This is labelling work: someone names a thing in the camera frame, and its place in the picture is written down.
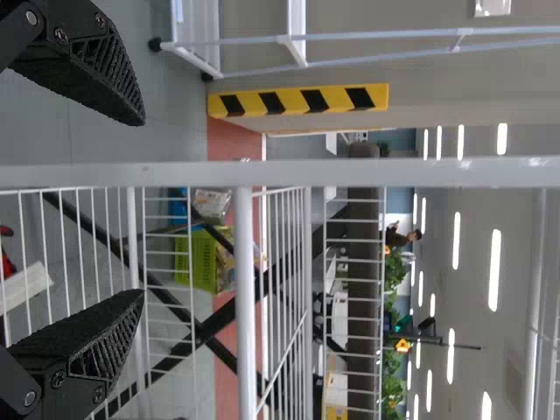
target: bolt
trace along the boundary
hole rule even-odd
[[[94,391],[94,404],[99,403],[104,396],[103,387],[96,388]]]
[[[35,391],[29,391],[25,396],[24,406],[29,407],[30,405],[32,405],[33,402],[35,401],[35,396],[36,396]]]
[[[99,26],[100,29],[105,29],[105,25],[107,24],[107,21],[105,20],[105,17],[101,13],[95,13],[95,22],[97,22],[97,25]]]
[[[58,389],[62,386],[62,382],[67,378],[66,372],[64,370],[57,370],[51,379],[51,386],[54,389]]]
[[[25,17],[31,26],[35,26],[38,22],[37,16],[31,10],[28,10],[27,13],[25,13]]]
[[[68,43],[67,33],[64,32],[62,28],[56,28],[54,30],[54,37],[56,38],[57,41],[59,41],[59,44],[65,45]]]

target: hazard warning stripe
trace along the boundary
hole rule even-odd
[[[283,87],[208,96],[208,114],[214,118],[386,111],[388,107],[388,83]]]

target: green plastic crate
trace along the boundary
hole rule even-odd
[[[194,287],[212,294],[218,292],[216,247],[218,242],[204,229],[192,232],[192,280]],[[175,238],[175,252],[188,252],[187,238]],[[175,255],[175,270],[189,270],[189,255]],[[175,283],[191,285],[189,274],[175,273]]]

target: person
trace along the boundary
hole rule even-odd
[[[402,248],[412,243],[414,241],[420,241],[422,239],[422,232],[420,229],[413,230],[408,232],[408,234],[398,234],[396,230],[399,227],[399,222],[396,221],[395,223],[391,223],[387,227],[387,231],[385,232],[385,243],[393,248],[398,247]]]

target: ceiling light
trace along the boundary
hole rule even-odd
[[[412,362],[409,360],[409,365],[406,369],[406,389],[410,391],[412,387]]]
[[[416,262],[410,263],[410,285],[414,287],[414,283],[416,282],[416,274],[417,274],[417,264]]]
[[[428,134],[428,129],[423,131],[423,160],[428,160],[428,142],[430,137]]]
[[[505,155],[508,148],[508,125],[504,122],[498,125],[498,140],[496,142],[496,152]]]
[[[447,347],[447,381],[453,383],[453,369],[455,365],[455,330],[449,329],[449,347]]]
[[[420,359],[422,358],[421,352],[422,352],[422,343],[420,342],[420,339],[418,339],[416,341],[416,369],[420,368]]]
[[[436,159],[441,159],[441,125],[437,126],[437,137],[436,137]]]
[[[426,409],[428,412],[431,412],[431,381],[431,370],[429,370],[426,378]]]
[[[498,309],[498,289],[500,286],[501,232],[492,232],[492,250],[490,254],[490,279],[488,282],[488,306],[494,312]]]
[[[420,271],[418,275],[418,306],[422,307],[422,303],[424,302],[424,272]]]
[[[418,420],[418,401],[418,394],[416,394],[414,395],[414,420]]]
[[[482,420],[491,420],[492,419],[492,399],[490,395],[484,391],[482,395]]]
[[[453,222],[453,260],[452,266],[456,270],[459,268],[459,242],[461,240],[461,213],[455,213]]]
[[[434,318],[436,316],[436,295],[431,294],[430,297],[430,316]]]
[[[422,223],[420,226],[422,235],[426,233],[426,198],[422,199]]]
[[[463,149],[465,147],[465,126],[463,124],[457,129],[457,160],[463,160]]]
[[[417,224],[417,213],[418,213],[418,194],[414,193],[414,199],[412,200],[412,224]]]

